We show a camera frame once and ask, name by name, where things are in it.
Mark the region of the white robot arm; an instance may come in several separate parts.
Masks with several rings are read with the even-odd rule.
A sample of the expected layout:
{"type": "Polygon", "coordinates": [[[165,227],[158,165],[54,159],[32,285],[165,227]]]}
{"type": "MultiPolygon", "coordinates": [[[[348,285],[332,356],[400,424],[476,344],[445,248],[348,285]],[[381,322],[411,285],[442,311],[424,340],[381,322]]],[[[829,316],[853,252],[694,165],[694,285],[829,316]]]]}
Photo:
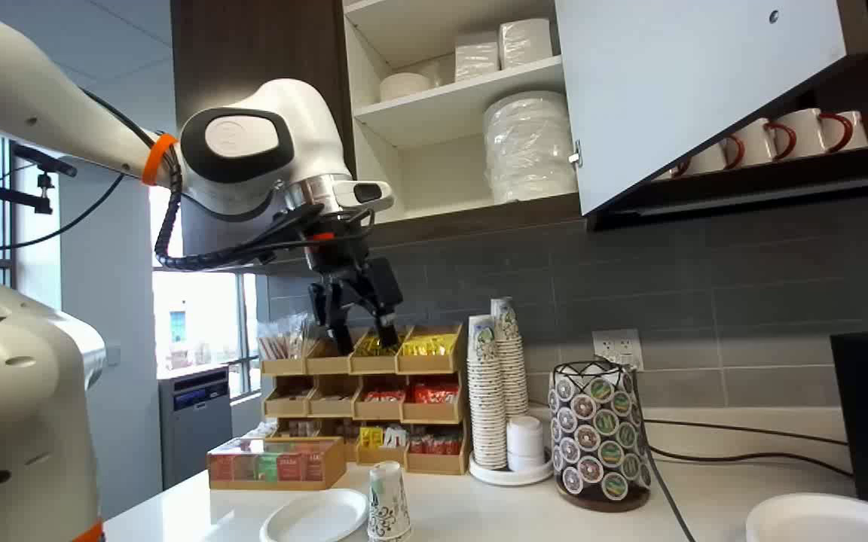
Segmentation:
{"type": "MultiPolygon", "coordinates": [[[[163,188],[239,237],[174,255],[169,272],[209,272],[297,251],[318,276],[312,316],[335,344],[345,311],[364,307],[394,340],[392,269],[364,248],[364,227],[392,188],[357,180],[323,95],[271,80],[250,97],[196,112],[174,136],[150,132],[77,87],[35,44],[0,21],[0,132],[163,188]]],[[[0,542],[106,542],[87,391],[101,374],[98,331],[0,286],[0,542]]]]}

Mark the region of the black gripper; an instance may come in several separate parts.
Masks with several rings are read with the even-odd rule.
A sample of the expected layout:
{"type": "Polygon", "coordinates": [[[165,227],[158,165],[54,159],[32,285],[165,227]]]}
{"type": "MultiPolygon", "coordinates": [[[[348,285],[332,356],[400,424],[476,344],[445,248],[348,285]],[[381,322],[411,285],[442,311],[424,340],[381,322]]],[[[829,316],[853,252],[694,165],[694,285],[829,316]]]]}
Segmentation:
{"type": "Polygon", "coordinates": [[[339,356],[351,352],[345,305],[362,305],[370,313],[381,346],[400,344],[394,307],[404,296],[385,258],[370,255],[362,237],[337,234],[316,234],[305,255],[308,269],[318,273],[318,285],[311,286],[312,313],[325,319],[339,356]]]}

